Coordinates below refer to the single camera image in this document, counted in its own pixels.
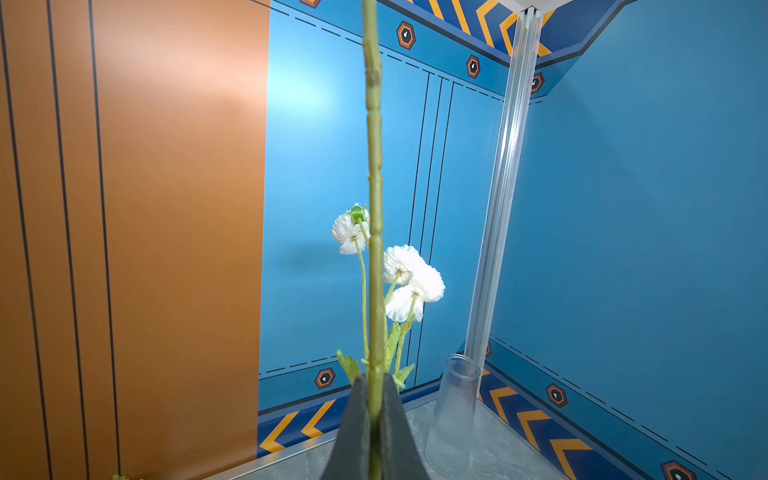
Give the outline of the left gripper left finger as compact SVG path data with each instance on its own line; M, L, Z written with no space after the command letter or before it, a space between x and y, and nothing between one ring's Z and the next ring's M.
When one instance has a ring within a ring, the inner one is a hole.
M367 480L370 468L369 386L364 374L352 386L342 423L321 480Z

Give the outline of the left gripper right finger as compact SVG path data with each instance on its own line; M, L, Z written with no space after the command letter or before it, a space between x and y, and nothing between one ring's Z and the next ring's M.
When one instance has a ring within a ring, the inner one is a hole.
M429 480L393 377L383 377L381 463L385 480Z

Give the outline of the white rose stem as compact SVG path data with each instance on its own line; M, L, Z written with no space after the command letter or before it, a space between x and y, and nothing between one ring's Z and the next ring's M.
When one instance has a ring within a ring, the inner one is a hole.
M383 294L383 178L382 178L382 60L379 50L377 2L362 2L365 64L367 142L369 165L369 384L368 407L370 413L369 477L383 477L380 446L380 417L382 411L385 366L386 322Z

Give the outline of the white ranunculus flower stem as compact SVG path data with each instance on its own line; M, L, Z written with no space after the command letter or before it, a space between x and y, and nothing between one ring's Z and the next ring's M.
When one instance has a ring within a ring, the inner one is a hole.
M334 221L331 234L340 244L340 253L358 257L362 279L367 279L364 252L370 240L370 214L356 204ZM386 335L385 366L390 369L398 389L415 366L403 363L405 340L424 316L424 306L441 300L445 283L440 272L429 265L411 245L393 246L383 254L383 279L389 285L384 297L385 315L391 326Z

